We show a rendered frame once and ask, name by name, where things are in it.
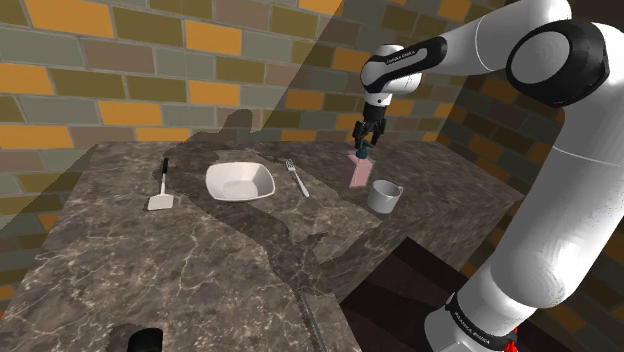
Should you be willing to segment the pink soap dispenser bottle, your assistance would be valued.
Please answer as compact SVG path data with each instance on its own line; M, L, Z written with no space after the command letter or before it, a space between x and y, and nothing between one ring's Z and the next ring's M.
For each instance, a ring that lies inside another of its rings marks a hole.
M367 140L355 152L348 154L347 177L350 187L363 187L367 184L374 161L368 155L368 149L373 145Z

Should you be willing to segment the grey mug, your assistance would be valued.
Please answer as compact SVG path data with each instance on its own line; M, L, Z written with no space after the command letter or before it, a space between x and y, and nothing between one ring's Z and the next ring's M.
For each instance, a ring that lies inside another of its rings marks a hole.
M375 212L389 214L396 206L404 188L387 180L376 180L367 199L368 206Z

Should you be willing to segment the silver fork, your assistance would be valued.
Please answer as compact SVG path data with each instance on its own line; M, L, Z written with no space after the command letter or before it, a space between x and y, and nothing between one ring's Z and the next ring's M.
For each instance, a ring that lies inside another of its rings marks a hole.
M305 197L309 197L310 196L309 191L307 190L306 186L303 184L301 178L299 177L293 161L291 159L286 159L285 160L285 166L286 166L288 172L291 174L291 176L297 182L298 187L300 188L302 194Z

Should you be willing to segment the white square bowl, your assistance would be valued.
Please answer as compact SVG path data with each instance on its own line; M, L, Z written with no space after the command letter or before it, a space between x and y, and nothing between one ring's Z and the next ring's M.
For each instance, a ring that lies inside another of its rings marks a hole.
M276 186L260 163L226 162L211 165L205 175L209 194L219 201L245 202L272 196Z

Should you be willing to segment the dark robot stand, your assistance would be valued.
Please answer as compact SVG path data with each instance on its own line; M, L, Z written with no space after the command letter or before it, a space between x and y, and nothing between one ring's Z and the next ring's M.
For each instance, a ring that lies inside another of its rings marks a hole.
M362 352L433 352L427 314L467 278L407 238L341 303Z

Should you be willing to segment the black cylinder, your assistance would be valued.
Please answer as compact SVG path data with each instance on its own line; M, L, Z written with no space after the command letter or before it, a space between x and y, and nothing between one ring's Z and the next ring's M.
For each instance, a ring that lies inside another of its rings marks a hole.
M145 328L133 333L127 345L127 352L162 352L163 331L159 328Z

